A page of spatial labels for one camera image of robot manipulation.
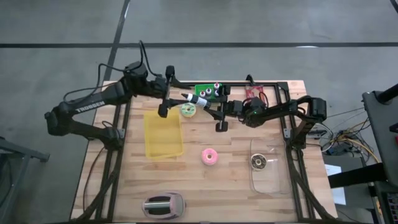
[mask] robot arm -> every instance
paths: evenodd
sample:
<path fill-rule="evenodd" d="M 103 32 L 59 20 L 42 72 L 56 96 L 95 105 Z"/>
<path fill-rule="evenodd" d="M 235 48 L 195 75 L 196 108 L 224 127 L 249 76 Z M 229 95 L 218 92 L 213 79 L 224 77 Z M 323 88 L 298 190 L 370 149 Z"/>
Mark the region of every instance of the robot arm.
<path fill-rule="evenodd" d="M 159 105 L 159 116 L 167 117 L 168 109 L 182 103 L 185 100 L 169 99 L 170 86 L 177 88 L 189 88 L 181 84 L 174 77 L 174 67 L 166 68 L 165 76 L 156 76 L 155 80 L 148 81 L 146 66 L 140 62 L 134 62 L 123 70 L 123 77 L 116 83 L 110 84 L 102 92 L 75 99 L 69 102 L 63 101 L 54 107 L 51 112 L 45 114 L 49 134 L 64 136 L 77 134 L 86 138 L 101 140 L 105 148 L 118 150 L 124 137 L 124 130 L 113 127 L 97 128 L 88 124 L 73 120 L 73 116 L 104 105 L 122 105 L 131 97 L 142 95 L 163 99 Z"/>
<path fill-rule="evenodd" d="M 316 123 L 321 123 L 326 120 L 326 101 L 321 98 L 314 98 L 311 96 L 303 96 L 297 100 L 290 100 L 281 105 L 268 107 L 259 97 L 246 99 L 244 101 L 234 100 L 228 101 L 227 95 L 230 92 L 228 86 L 223 85 L 220 89 L 220 97 L 212 100 L 212 103 L 221 103 L 217 110 L 210 109 L 211 103 L 204 99 L 199 100 L 202 105 L 206 105 L 203 109 L 212 115 L 219 123 L 216 125 L 217 132 L 224 132 L 228 130 L 228 122 L 224 119 L 226 116 L 238 118 L 240 122 L 251 128 L 256 128 L 263 125 L 266 121 L 284 116 L 294 115 L 299 117 L 302 122 L 300 125 L 292 130 L 290 144 L 296 148 L 305 148 L 306 135 L 311 131 Z M 183 96 L 190 100 L 191 103 L 198 104 L 195 95 Z M 307 112 L 301 112 L 300 105 L 307 103 Z"/>

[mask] pink tape roll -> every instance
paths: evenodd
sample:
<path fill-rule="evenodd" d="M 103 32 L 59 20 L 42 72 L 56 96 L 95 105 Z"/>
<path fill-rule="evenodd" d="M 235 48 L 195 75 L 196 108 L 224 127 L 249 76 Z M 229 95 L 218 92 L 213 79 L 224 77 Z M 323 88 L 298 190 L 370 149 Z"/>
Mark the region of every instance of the pink tape roll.
<path fill-rule="evenodd" d="M 201 152 L 201 161 L 208 165 L 214 165 L 218 160 L 217 152 L 214 149 L 205 149 Z"/>

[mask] yellow plastic container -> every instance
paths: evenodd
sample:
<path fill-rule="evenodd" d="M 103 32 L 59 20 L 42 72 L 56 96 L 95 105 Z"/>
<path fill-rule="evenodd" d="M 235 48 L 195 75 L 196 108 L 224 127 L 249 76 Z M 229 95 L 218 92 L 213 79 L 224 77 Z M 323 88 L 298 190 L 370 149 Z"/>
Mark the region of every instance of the yellow plastic container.
<path fill-rule="evenodd" d="M 180 115 L 177 108 L 169 110 L 167 118 L 161 118 L 157 110 L 144 114 L 145 155 L 149 159 L 161 159 L 183 154 Z"/>

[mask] concrete floor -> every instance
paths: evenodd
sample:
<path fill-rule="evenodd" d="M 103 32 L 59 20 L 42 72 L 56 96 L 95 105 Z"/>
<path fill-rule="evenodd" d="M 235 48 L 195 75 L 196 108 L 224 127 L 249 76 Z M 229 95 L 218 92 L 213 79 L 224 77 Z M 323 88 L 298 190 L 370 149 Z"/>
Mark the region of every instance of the concrete floor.
<path fill-rule="evenodd" d="M 124 0 L 0 0 L 0 44 L 112 43 Z M 132 0 L 121 42 L 398 42 L 388 0 Z M 111 49 L 0 49 L 0 136 L 51 153 L 33 161 L 14 223 L 68 220 L 87 141 L 47 134 L 44 113 L 70 90 L 94 86 Z M 153 70 L 175 65 L 180 80 L 304 80 L 328 114 L 362 107 L 361 94 L 398 82 L 395 47 L 147 49 Z M 119 49 L 114 65 L 139 60 Z M 112 73 L 117 80 L 120 73 Z M 94 112 L 77 116 L 91 123 Z M 328 119 L 333 127 L 352 114 Z M 366 119 L 361 114 L 335 131 Z M 364 138 L 375 146 L 370 129 Z M 363 211 L 344 209 L 357 220 Z"/>

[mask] cable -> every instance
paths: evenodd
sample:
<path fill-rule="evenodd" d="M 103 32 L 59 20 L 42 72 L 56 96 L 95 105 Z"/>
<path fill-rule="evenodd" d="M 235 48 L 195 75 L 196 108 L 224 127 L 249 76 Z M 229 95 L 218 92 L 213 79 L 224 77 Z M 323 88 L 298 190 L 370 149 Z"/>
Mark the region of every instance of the cable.
<path fill-rule="evenodd" d="M 322 147 L 322 146 L 319 145 L 319 144 L 313 144 L 313 143 L 305 143 L 305 144 L 308 144 L 308 145 L 311 145 L 311 146 L 319 146 L 319 147 Z"/>
<path fill-rule="evenodd" d="M 140 41 L 138 42 L 138 45 L 139 45 L 140 49 L 142 49 L 142 51 L 144 52 L 145 61 L 147 62 L 148 71 L 149 71 L 151 74 L 153 74 L 154 76 L 156 76 L 156 77 L 162 76 L 161 74 L 153 73 L 152 70 L 150 69 L 149 61 L 148 61 L 148 56 L 147 56 L 147 52 L 146 52 L 145 47 L 144 47 L 144 43 L 142 43 L 142 41 L 140 40 Z"/>
<path fill-rule="evenodd" d="M 345 120 L 344 120 L 343 122 L 341 122 L 340 124 L 337 124 L 336 126 L 334 126 L 331 130 L 337 128 L 338 126 L 344 124 L 344 123 L 347 122 L 348 120 L 350 120 L 350 119 L 352 119 L 352 118 L 354 118 L 354 117 L 356 117 L 356 116 L 358 116 L 358 115 L 360 115 L 360 114 L 363 114 L 363 113 L 365 113 L 365 112 L 366 112 L 366 111 L 362 111 L 362 112 L 360 112 L 360 113 L 358 113 L 358 114 L 356 114 L 356 115 L 350 116 L 349 118 L 345 119 Z"/>
<path fill-rule="evenodd" d="M 362 129 L 362 128 L 363 128 L 363 126 L 365 126 L 365 123 L 366 123 L 366 122 L 368 122 L 368 121 L 369 121 L 369 117 L 368 117 L 368 118 L 366 118 L 366 120 L 365 120 L 365 121 L 363 121 L 363 122 L 360 122 L 359 124 L 356 124 L 356 125 L 354 125 L 353 127 L 351 127 L 351 128 L 349 128 L 349 129 L 347 129 L 347 132 L 351 131 L 352 129 L 354 129 L 354 128 L 358 127 L 358 126 L 359 126 L 359 125 L 361 125 L 361 124 L 362 124 L 362 127 L 361 127 L 360 129 Z"/>
<path fill-rule="evenodd" d="M 266 98 L 267 101 L 267 108 L 269 107 L 269 103 L 268 103 L 268 97 L 264 92 L 259 92 L 259 98 L 261 99 L 261 93 L 264 95 L 264 97 Z"/>
<path fill-rule="evenodd" d="M 373 152 L 372 152 L 368 147 L 364 146 L 363 144 L 361 144 L 361 143 L 359 143 L 359 142 L 357 142 L 357 141 L 355 141 L 355 140 L 348 139 L 348 138 L 344 138 L 344 139 L 342 139 L 342 140 L 344 140 L 344 141 L 350 141 L 350 142 L 352 142 L 352 143 L 355 143 L 355 144 L 361 146 L 362 148 L 364 148 L 365 150 L 367 150 L 367 152 L 370 153 L 370 155 L 373 156 L 374 160 L 375 160 L 377 163 L 380 162 L 379 159 L 373 154 Z"/>
<path fill-rule="evenodd" d="M 69 91 L 68 93 L 66 93 L 66 94 L 63 96 L 63 102 L 65 102 L 65 103 L 68 104 L 68 105 L 73 105 L 73 104 L 75 104 L 75 103 L 80 103 L 80 102 L 82 102 L 82 101 L 88 99 L 90 96 L 92 96 L 98 88 L 105 87 L 105 86 L 108 86 L 108 85 L 113 84 L 113 83 L 111 83 L 111 84 L 108 84 L 108 85 L 100 86 L 100 80 L 101 80 L 101 66 L 105 66 L 105 67 L 107 67 L 107 68 L 110 68 L 110 69 L 115 70 L 115 71 L 118 71 L 118 72 L 131 71 L 131 70 L 135 70 L 135 69 L 141 67 L 141 65 L 142 65 L 142 63 L 143 63 L 143 56 L 144 56 L 143 53 L 145 52 L 145 47 L 144 47 L 144 44 L 142 43 L 142 41 L 139 42 L 139 46 L 140 46 L 141 60 L 140 60 L 140 63 L 139 63 L 138 66 L 136 66 L 136 67 L 134 67 L 134 68 L 120 69 L 120 68 L 115 68 L 115 67 L 113 67 L 113 66 L 110 66 L 110 65 L 107 65 L 107 64 L 104 64 L 104 63 L 100 63 L 100 64 L 98 65 L 97 82 L 96 82 L 95 87 L 91 87 L 91 88 L 82 88 L 82 89 L 79 89 L 79 90 Z M 149 67 L 149 64 L 148 64 L 148 58 L 147 58 L 146 52 L 145 52 L 145 58 L 146 58 L 146 62 L 147 62 L 148 69 L 149 69 L 149 71 L 151 72 L 151 74 L 153 74 L 152 71 L 150 70 L 150 67 Z M 86 96 L 84 96 L 84 97 L 83 97 L 82 99 L 80 99 L 80 100 L 71 100 L 71 101 L 68 101 L 68 100 L 67 100 L 67 96 L 68 96 L 68 95 L 70 95 L 70 94 L 72 94 L 72 93 L 77 93 L 77 92 L 80 92 L 80 91 L 85 91 L 85 90 L 93 90 L 93 91 L 91 91 L 91 93 L 87 94 Z"/>
<path fill-rule="evenodd" d="M 113 126 L 112 123 L 108 122 L 108 121 L 102 121 L 101 124 L 105 127 L 107 127 L 107 124 L 110 125 L 111 127 Z"/>
<path fill-rule="evenodd" d="M 6 162 L 8 164 L 8 172 L 9 172 L 9 176 L 10 176 L 10 186 L 7 190 L 7 193 L 5 194 L 5 196 L 1 199 L 0 201 L 0 208 L 3 206 L 4 202 L 6 201 L 6 199 L 8 198 L 8 195 L 10 194 L 10 191 L 12 189 L 12 172 L 11 172 L 11 163 L 10 160 L 8 159 L 8 156 L 6 156 Z"/>
<path fill-rule="evenodd" d="M 346 215 L 344 212 L 342 212 L 342 211 L 340 211 L 340 210 L 338 210 L 338 209 L 336 209 L 337 210 L 337 212 L 340 212 L 341 214 L 343 214 L 345 217 L 347 217 L 349 220 L 351 220 L 351 221 L 354 221 L 354 222 L 357 222 L 357 223 L 360 223 L 360 221 L 357 221 L 357 220 L 355 220 L 355 219 L 353 219 L 353 218 L 350 218 L 348 215 Z"/>
<path fill-rule="evenodd" d="M 85 199 L 86 199 L 86 192 L 87 192 L 87 186 L 88 186 L 88 182 L 90 180 L 91 177 L 91 173 L 93 172 L 94 169 L 94 165 L 97 163 L 98 158 L 100 158 L 101 152 L 104 150 L 105 147 L 102 147 L 102 149 L 99 151 L 99 153 L 97 154 L 97 156 L 95 157 L 91 167 L 90 167 L 90 171 L 88 171 L 88 176 L 87 176 L 87 181 L 85 184 L 85 188 L 83 189 L 83 212 L 85 212 L 86 210 L 86 205 L 85 205 Z"/>
<path fill-rule="evenodd" d="M 329 139 L 331 139 L 331 140 L 333 139 L 333 136 L 334 136 L 333 131 L 331 131 L 331 129 L 328 128 L 328 126 L 324 125 L 323 123 L 315 123 L 315 125 L 325 128 L 330 133 L 331 137 Z"/>
<path fill-rule="evenodd" d="M 303 111 L 303 114 L 307 114 L 307 112 L 305 111 L 304 108 L 302 108 L 302 107 L 299 106 L 298 109 L 302 110 L 302 111 Z"/>
<path fill-rule="evenodd" d="M 328 116 L 328 118 L 332 118 L 332 117 L 334 117 L 334 116 L 339 116 L 339 115 L 346 114 L 346 113 L 349 113 L 349 112 L 357 111 L 357 110 L 360 110 L 360 109 L 363 109 L 363 108 L 364 108 L 364 107 L 361 107 L 361 108 L 358 108 L 358 109 L 355 109 L 355 110 L 345 111 L 345 112 L 338 113 L 338 114 L 333 114 L 333 115 L 331 115 L 331 116 Z"/>

